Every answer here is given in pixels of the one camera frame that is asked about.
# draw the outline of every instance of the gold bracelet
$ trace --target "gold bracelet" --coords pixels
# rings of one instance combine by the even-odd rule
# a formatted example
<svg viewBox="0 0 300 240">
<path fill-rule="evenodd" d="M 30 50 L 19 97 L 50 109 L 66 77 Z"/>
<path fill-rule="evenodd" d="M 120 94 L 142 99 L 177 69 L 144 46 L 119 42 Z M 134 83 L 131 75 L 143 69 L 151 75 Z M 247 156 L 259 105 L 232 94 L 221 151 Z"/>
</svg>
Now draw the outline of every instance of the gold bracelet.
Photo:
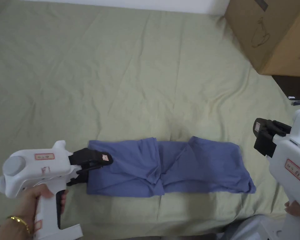
<svg viewBox="0 0 300 240">
<path fill-rule="evenodd" d="M 23 219 L 16 217 L 16 216 L 8 216 L 7 219 L 12 219 L 14 221 L 17 221 L 18 223 L 22 223 L 23 225 L 25 225 L 28 234 L 31 235 L 29 225 Z"/>
</svg>

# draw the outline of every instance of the white wall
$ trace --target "white wall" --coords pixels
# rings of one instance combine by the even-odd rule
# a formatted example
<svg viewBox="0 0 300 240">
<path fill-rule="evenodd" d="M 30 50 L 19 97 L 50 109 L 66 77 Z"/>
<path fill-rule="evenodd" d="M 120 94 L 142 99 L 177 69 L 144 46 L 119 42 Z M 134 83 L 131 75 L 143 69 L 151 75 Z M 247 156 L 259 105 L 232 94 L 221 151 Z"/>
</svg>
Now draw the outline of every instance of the white wall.
<svg viewBox="0 0 300 240">
<path fill-rule="evenodd" d="M 230 0 L 32 0 L 224 15 Z"/>
</svg>

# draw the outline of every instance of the human hand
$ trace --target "human hand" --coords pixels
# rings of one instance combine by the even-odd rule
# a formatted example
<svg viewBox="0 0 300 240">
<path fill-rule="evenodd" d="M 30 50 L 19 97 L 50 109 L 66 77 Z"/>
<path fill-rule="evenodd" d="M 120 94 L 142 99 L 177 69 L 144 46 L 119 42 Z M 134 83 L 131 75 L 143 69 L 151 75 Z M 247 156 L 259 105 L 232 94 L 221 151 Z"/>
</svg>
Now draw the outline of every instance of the human hand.
<svg viewBox="0 0 300 240">
<path fill-rule="evenodd" d="M 300 217 L 300 204 L 296 201 L 293 201 L 293 203 L 286 202 L 284 204 L 286 206 L 285 211 L 289 213 L 290 215 L 293 215 L 295 217 Z"/>
<path fill-rule="evenodd" d="M 68 192 L 69 191 L 66 190 L 61 197 L 61 214 L 65 210 Z M 53 193 L 45 184 L 37 185 L 35 187 L 27 189 L 25 192 L 23 192 L 21 202 L 13 214 L 14 216 L 23 219 L 29 225 L 30 232 L 33 232 L 34 229 L 35 211 L 37 209 L 37 204 L 40 196 L 44 198 L 51 198 L 53 197 Z"/>
</svg>

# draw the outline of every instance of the green bedsheet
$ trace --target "green bedsheet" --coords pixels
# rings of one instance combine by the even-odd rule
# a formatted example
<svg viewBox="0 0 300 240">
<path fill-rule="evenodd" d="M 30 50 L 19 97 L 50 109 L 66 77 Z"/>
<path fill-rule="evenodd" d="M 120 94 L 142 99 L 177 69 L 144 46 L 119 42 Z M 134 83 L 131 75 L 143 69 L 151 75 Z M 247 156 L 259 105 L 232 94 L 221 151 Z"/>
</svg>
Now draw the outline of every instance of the green bedsheet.
<svg viewBox="0 0 300 240">
<path fill-rule="evenodd" d="M 19 149 L 88 140 L 192 135 L 242 149 L 253 195 L 87 196 L 70 187 L 62 227 L 85 239 L 199 235 L 286 200 L 253 145 L 255 118 L 291 124 L 297 107 L 260 76 L 223 17 L 71 4 L 0 1 L 0 174 Z M 0 222 L 17 200 L 0 194 Z"/>
</svg>

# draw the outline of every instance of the blue fabric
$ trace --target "blue fabric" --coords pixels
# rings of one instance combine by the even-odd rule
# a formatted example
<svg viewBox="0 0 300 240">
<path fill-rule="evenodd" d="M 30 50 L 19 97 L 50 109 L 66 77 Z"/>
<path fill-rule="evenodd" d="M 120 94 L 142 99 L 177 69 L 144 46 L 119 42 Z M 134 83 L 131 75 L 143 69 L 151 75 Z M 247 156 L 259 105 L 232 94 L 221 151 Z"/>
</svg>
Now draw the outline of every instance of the blue fabric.
<svg viewBox="0 0 300 240">
<path fill-rule="evenodd" d="M 89 172 L 88 194 L 151 197 L 169 192 L 255 193 L 240 148 L 192 137 L 189 142 L 90 141 L 112 155 L 113 164 Z"/>
</svg>

